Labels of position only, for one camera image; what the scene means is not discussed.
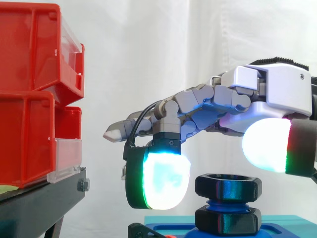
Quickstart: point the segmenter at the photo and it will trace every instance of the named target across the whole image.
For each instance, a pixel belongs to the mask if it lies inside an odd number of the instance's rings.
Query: red storage bin
[[[84,46],[56,4],[0,2],[0,91],[49,91],[66,106],[84,97]]]
[[[0,112],[0,185],[22,188],[47,174],[55,182],[79,172],[80,108],[56,108],[50,92],[2,91]]]

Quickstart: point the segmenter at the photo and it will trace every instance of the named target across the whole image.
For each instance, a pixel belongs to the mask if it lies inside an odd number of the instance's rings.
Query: bolt
[[[143,234],[141,232],[136,233],[135,238],[143,238]]]
[[[88,192],[90,188],[89,178],[81,178],[78,180],[77,190],[80,192]]]

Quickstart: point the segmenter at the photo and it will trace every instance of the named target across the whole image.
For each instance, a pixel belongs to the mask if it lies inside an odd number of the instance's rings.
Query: robotic hand
[[[145,179],[141,176],[144,176],[142,165],[151,154],[180,155],[181,144],[202,130],[242,136],[262,119],[308,119],[312,113],[308,67],[290,59],[263,59],[238,66],[214,76],[207,84],[176,93],[142,112],[132,113],[126,120],[112,124],[104,138],[111,142],[127,141],[123,155],[127,164],[122,177],[126,179],[130,206],[155,209],[144,195]],[[135,136],[149,135],[153,139],[146,147],[135,147]],[[175,161],[186,164],[184,158],[178,157]]]
[[[127,140],[140,114],[112,124],[104,138]],[[242,136],[258,120],[290,115],[312,115],[308,67],[289,59],[257,60],[158,102],[142,118],[136,135],[177,133],[182,143],[202,130]]]

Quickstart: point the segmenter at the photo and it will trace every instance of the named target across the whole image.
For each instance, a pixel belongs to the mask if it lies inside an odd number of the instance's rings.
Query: white backdrop
[[[91,189],[65,216],[61,238],[124,238],[127,226],[145,215],[193,215],[206,200],[194,193],[194,180],[205,173],[260,177],[263,195],[253,206],[317,223],[317,187],[310,179],[261,171],[244,158],[240,138],[206,132],[183,146],[192,171],[181,204],[134,210],[120,180],[123,144],[102,137],[131,112],[238,64],[281,56],[317,75],[315,0],[43,1],[61,6],[86,47],[85,99],[75,105],[83,110],[83,166]]]

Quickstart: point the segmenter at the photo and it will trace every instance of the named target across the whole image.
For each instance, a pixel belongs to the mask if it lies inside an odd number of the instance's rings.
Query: teal platform
[[[144,224],[194,223],[194,216],[147,216]],[[317,225],[298,216],[262,216],[262,223],[275,223],[300,238],[317,238]],[[157,231],[162,235],[184,235],[188,231]]]

